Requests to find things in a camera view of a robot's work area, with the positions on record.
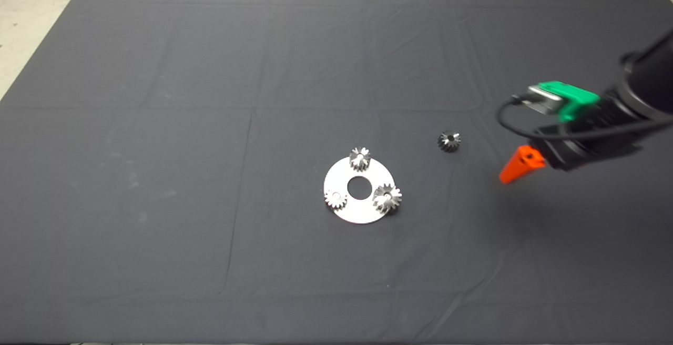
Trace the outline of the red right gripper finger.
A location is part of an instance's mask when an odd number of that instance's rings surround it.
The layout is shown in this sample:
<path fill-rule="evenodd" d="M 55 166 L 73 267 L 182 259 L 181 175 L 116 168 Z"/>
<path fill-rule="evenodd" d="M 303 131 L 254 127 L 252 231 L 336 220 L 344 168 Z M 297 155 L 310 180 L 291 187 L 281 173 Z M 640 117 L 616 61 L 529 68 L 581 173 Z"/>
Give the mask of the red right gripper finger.
<path fill-rule="evenodd" d="M 546 160 L 540 151 L 532 146 L 519 146 L 502 168 L 498 179 L 502 184 L 513 182 L 546 167 Z"/>

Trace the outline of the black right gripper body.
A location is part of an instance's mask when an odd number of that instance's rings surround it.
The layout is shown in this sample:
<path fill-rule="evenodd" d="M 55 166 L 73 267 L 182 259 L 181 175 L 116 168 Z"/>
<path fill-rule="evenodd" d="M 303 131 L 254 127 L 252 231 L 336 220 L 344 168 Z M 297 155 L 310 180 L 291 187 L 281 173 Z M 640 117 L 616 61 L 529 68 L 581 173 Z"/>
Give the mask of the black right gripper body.
<path fill-rule="evenodd" d="M 569 135 L 636 124 L 642 120 L 642 116 L 623 105 L 619 99 L 606 98 L 582 112 L 575 120 L 565 124 L 538 128 L 535 130 L 535 134 Z M 639 151 L 636 142 L 642 136 L 639 132 L 635 132 L 591 139 L 531 139 L 529 145 L 540 151 L 552 168 L 570 171 L 589 163 L 636 153 Z"/>

